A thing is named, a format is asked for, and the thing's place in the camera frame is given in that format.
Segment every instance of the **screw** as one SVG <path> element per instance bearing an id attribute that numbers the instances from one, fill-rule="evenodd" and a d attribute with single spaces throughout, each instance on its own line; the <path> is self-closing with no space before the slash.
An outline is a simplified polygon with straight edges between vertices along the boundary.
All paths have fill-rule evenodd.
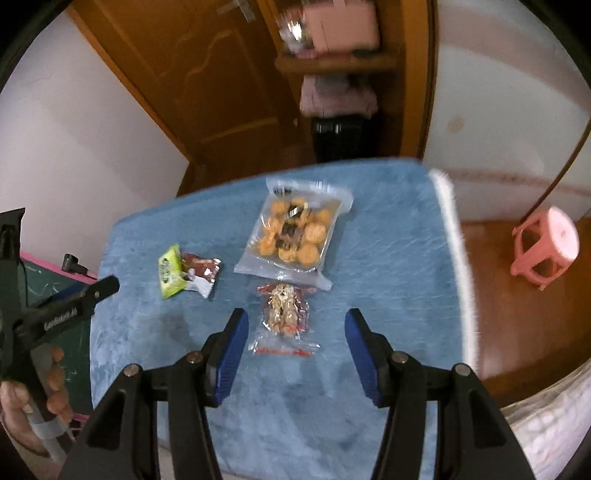
<path id="1" fill-rule="evenodd" d="M 466 364 L 457 364 L 454 369 L 458 375 L 463 377 L 467 377 L 472 372 L 472 369 Z"/>
<path id="2" fill-rule="evenodd" d="M 392 361 L 398 364 L 405 364 L 406 362 L 408 362 L 408 355 L 404 352 L 396 351 L 392 354 Z"/>
<path id="3" fill-rule="evenodd" d="M 123 369 L 126 377 L 135 377 L 139 373 L 140 367 L 138 364 L 129 364 Z"/>
<path id="4" fill-rule="evenodd" d="M 199 350 L 195 350 L 194 352 L 187 353 L 185 358 L 190 364 L 198 364 L 201 360 L 203 360 L 203 354 Z"/>

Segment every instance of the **cookie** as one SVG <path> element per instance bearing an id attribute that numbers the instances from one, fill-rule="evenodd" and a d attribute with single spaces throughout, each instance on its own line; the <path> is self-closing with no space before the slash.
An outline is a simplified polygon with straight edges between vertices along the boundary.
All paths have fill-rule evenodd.
<path id="1" fill-rule="evenodd" d="M 304 240 L 319 244 L 326 238 L 326 227 L 322 223 L 309 223 L 304 230 Z"/>
<path id="2" fill-rule="evenodd" d="M 317 222 L 323 223 L 325 225 L 328 225 L 330 223 L 330 221 L 332 220 L 332 213 L 330 213 L 330 210 L 328 208 L 318 210 L 314 214 L 314 220 L 316 220 Z"/>
<path id="3" fill-rule="evenodd" d="M 258 241 L 257 248 L 260 256 L 270 257 L 272 254 L 275 253 L 275 236 L 264 236 Z"/>
<path id="4" fill-rule="evenodd" d="M 267 235 L 279 235 L 283 222 L 275 217 L 269 217 L 266 222 L 263 222 L 263 228 Z"/>
<path id="5" fill-rule="evenodd" d="M 295 248 L 280 248 L 278 254 L 279 258 L 286 263 L 295 262 L 298 258 L 297 250 Z"/>
<path id="6" fill-rule="evenodd" d="M 290 204 L 277 200 L 271 204 L 271 214 L 275 216 L 283 216 L 289 210 Z"/>
<path id="7" fill-rule="evenodd" d="M 320 253 L 315 244 L 303 244 L 297 251 L 297 259 L 305 267 L 315 265 L 319 258 Z"/>

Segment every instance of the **cable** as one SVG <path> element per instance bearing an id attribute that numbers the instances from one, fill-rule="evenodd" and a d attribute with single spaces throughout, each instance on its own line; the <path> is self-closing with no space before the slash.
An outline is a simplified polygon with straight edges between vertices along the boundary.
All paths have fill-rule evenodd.
<path id="1" fill-rule="evenodd" d="M 29 306 L 29 281 L 27 278 L 27 268 L 25 266 L 25 262 L 22 261 L 22 258 L 19 258 L 18 261 L 21 264 L 22 272 L 25 275 L 25 307 L 28 307 Z"/>

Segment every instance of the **wooden shelf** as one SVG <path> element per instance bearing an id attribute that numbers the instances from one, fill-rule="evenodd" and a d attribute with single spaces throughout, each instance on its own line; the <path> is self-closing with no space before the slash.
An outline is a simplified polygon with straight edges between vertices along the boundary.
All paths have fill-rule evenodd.
<path id="1" fill-rule="evenodd" d="M 275 59 L 275 68 L 281 73 L 299 75 L 391 72 L 400 65 L 401 51 L 400 48 L 396 53 L 374 53 L 364 57 L 350 54 L 327 55 L 317 59 L 299 59 L 284 55 Z"/>

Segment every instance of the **wooden door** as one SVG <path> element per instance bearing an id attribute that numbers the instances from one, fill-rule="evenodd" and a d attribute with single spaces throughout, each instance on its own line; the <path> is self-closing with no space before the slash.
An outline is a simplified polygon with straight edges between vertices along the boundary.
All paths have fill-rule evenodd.
<path id="1" fill-rule="evenodd" d="M 76 0 L 74 9 L 186 147 L 201 186 L 308 163 L 288 153 L 304 142 L 299 111 L 255 0 Z"/>

